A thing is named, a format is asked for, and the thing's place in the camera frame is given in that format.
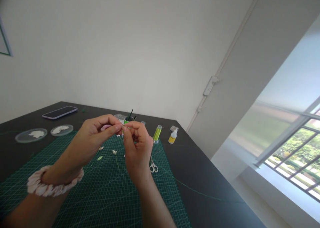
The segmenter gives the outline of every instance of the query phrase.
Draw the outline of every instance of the table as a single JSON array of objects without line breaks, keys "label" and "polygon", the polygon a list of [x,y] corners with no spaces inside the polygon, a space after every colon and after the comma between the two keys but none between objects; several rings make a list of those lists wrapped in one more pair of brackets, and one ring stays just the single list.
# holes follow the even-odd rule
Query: table
[{"label": "table", "polygon": [[[65,106],[77,107],[78,111],[57,120],[42,118],[43,114]],[[87,108],[87,112],[82,112],[82,109],[85,107]],[[58,102],[0,124],[0,133],[7,131],[26,131],[33,128],[45,128],[48,130],[48,135],[44,139],[27,144],[20,144],[15,141],[14,137],[18,133],[8,133],[0,136],[0,181],[4,181],[15,170],[25,164],[33,154],[37,154],[55,139],[55,137],[50,135],[52,128],[58,125],[70,124],[73,125],[74,130],[77,131],[86,119],[109,113],[113,115],[118,113],[126,115],[127,112],[75,103]],[[197,147],[177,121],[136,113],[133,113],[132,116],[134,117],[136,115],[137,121],[146,122],[146,128],[151,136],[153,136],[156,127],[162,125],[163,128],[160,139],[170,163],[172,173],[177,180],[209,196],[242,201],[238,193],[211,163],[202,150]],[[179,131],[175,143],[169,144],[169,129],[172,125],[178,127]],[[244,202],[221,202],[198,194],[179,182],[177,182],[177,186],[193,227],[265,227]]]}]

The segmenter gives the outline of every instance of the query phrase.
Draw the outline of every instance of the petri dish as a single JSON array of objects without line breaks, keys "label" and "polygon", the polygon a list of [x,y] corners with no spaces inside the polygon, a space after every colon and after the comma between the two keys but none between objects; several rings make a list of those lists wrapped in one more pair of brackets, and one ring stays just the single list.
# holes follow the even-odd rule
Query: petri dish
[{"label": "petri dish", "polygon": [[64,135],[67,135],[69,133],[71,133],[73,131],[73,126],[72,125],[60,125],[60,126],[57,126],[55,128],[53,128],[50,133],[53,135],[53,136],[64,136]]},{"label": "petri dish", "polygon": [[19,143],[30,143],[42,140],[47,135],[48,131],[43,128],[39,129],[32,129],[24,131],[20,134],[18,134],[15,139]]}]

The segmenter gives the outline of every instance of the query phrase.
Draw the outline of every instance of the glue bottle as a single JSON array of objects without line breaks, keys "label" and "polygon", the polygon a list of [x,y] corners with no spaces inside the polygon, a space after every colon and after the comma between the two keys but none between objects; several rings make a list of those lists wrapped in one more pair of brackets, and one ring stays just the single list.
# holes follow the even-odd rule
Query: glue bottle
[{"label": "glue bottle", "polygon": [[176,128],[176,130],[175,130],[174,132],[172,132],[172,134],[171,134],[170,137],[169,137],[168,142],[169,142],[170,144],[173,144],[174,141],[176,140],[177,132],[178,132],[177,129],[178,129],[178,128]]}]

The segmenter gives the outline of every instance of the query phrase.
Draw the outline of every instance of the green glitter tube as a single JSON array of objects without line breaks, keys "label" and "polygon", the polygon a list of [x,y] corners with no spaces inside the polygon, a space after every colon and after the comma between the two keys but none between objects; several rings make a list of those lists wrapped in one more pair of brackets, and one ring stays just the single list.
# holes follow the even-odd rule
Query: green glitter tube
[{"label": "green glitter tube", "polygon": [[154,144],[159,143],[158,139],[159,139],[159,135],[160,135],[161,129],[162,129],[162,126],[158,125],[158,127],[157,127],[157,129],[156,129],[156,131],[154,133],[154,136],[153,136],[153,143]]}]

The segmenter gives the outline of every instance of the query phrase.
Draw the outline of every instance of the pink clay petal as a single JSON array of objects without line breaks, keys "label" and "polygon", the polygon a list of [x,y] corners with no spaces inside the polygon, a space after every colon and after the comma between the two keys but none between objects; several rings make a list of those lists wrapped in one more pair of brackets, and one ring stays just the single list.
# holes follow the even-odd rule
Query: pink clay petal
[{"label": "pink clay petal", "polygon": [[102,126],[101,131],[104,131],[105,129],[107,129],[109,127],[111,127],[111,125],[104,125],[104,126]]}]

